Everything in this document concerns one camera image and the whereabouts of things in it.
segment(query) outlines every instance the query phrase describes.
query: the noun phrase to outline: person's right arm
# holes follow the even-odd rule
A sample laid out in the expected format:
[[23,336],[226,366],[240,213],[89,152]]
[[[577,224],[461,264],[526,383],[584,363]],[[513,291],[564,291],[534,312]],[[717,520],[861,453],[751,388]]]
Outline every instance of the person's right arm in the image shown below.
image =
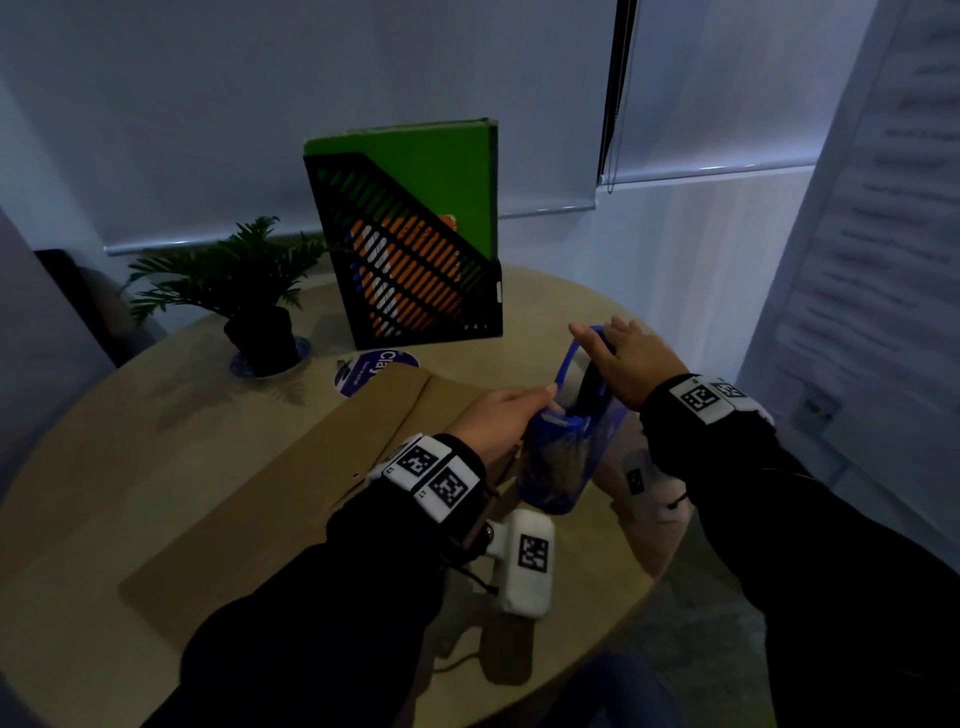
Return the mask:
[[705,425],[670,393],[692,376],[686,366],[636,322],[605,327],[616,354],[589,328],[571,332],[640,413],[654,462],[685,482],[710,544],[771,634],[828,643],[825,660],[873,653],[893,669],[957,683],[960,645],[945,632],[960,606],[952,570],[811,477],[758,414]]

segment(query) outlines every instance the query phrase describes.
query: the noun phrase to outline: table top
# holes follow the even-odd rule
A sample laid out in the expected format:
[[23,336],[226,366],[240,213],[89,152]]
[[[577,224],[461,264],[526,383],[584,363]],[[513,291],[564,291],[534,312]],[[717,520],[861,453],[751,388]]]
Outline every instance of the table top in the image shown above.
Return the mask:
[[[406,351],[451,379],[532,386],[556,374],[567,322],[629,315],[583,286],[528,270],[505,267],[503,288],[502,338]],[[301,303],[294,332],[313,354],[295,376],[232,376],[224,320],[208,316],[87,393],[13,483],[0,509],[0,670],[51,725],[138,725],[176,685],[179,655],[117,587],[343,401],[333,377],[355,352],[339,292],[308,289]],[[516,642],[509,625],[483,644],[480,627],[465,624],[455,643],[432,645],[418,726],[469,725],[576,664],[652,589],[684,533],[682,523],[618,518],[592,485],[555,523],[553,603],[536,625],[526,674],[498,676],[489,661],[471,659],[495,653],[497,639]],[[428,638],[442,640],[440,632]]]

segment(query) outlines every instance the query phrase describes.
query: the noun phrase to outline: person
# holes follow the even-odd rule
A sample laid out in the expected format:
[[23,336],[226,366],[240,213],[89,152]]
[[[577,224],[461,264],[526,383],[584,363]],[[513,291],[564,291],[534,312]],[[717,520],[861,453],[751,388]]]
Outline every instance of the person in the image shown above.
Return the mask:
[[[756,412],[706,424],[671,392],[693,375],[636,322],[605,326],[615,352],[588,327],[570,331],[639,412],[654,462],[685,482],[765,616],[779,725],[956,722],[960,576],[834,496]],[[436,439],[484,477],[555,391],[490,392]],[[376,479],[330,519],[324,544],[197,630],[179,686],[145,725],[391,725],[469,521],[438,525]]]

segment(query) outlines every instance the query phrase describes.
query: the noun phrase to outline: black plant pot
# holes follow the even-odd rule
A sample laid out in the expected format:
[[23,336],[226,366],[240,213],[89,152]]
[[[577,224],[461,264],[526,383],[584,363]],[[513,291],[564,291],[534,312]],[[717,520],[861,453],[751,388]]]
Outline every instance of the black plant pot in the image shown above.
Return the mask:
[[300,363],[290,312],[278,305],[238,313],[224,333],[257,376],[285,372]]

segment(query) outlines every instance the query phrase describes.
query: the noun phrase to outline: green binder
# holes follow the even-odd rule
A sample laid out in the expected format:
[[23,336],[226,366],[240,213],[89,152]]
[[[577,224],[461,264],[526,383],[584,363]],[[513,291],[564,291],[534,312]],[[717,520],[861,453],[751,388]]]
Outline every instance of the green binder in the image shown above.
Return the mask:
[[361,152],[487,260],[497,260],[496,122],[491,119],[361,129],[311,139],[303,155]]

